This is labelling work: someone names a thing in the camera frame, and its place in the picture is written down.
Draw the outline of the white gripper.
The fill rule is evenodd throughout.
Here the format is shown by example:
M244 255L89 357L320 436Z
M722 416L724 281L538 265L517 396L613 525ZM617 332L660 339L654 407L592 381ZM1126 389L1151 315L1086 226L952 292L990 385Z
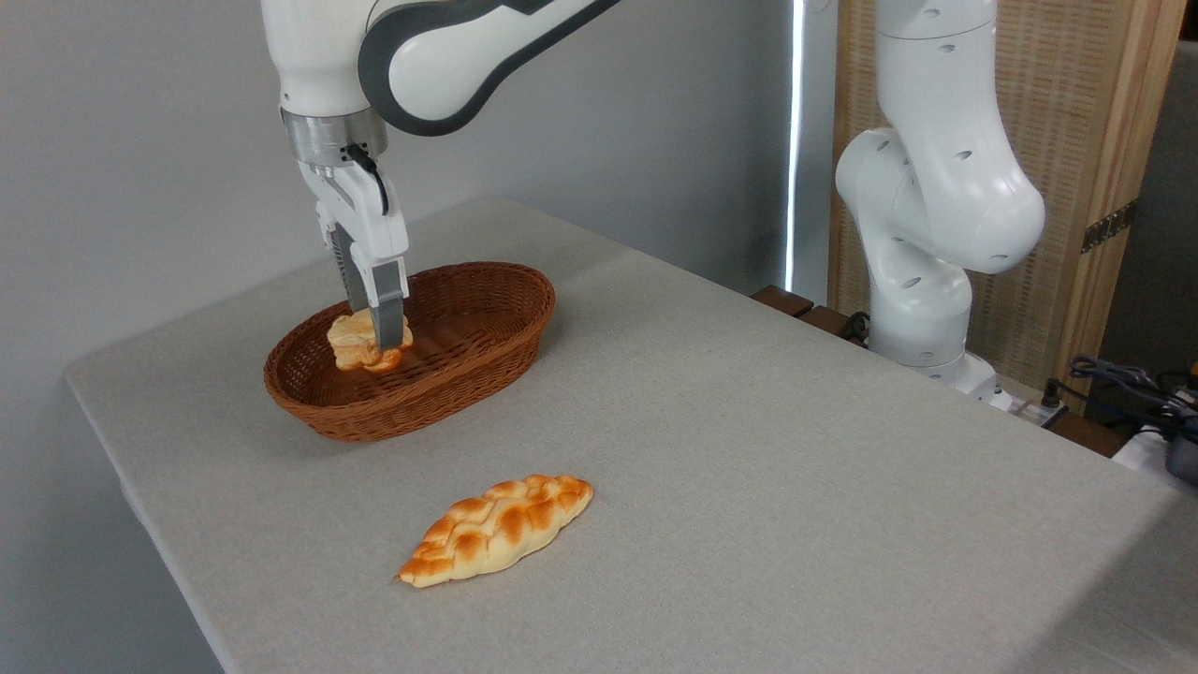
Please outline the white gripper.
M335 257L347 306L352 312L371 306L379 350L399 348L405 340L409 281L403 255L409 251L409 233L394 186L379 169L370 171L355 162L343 166L300 162L297 166L317 199L317 225ZM376 263L357 269L353 242Z

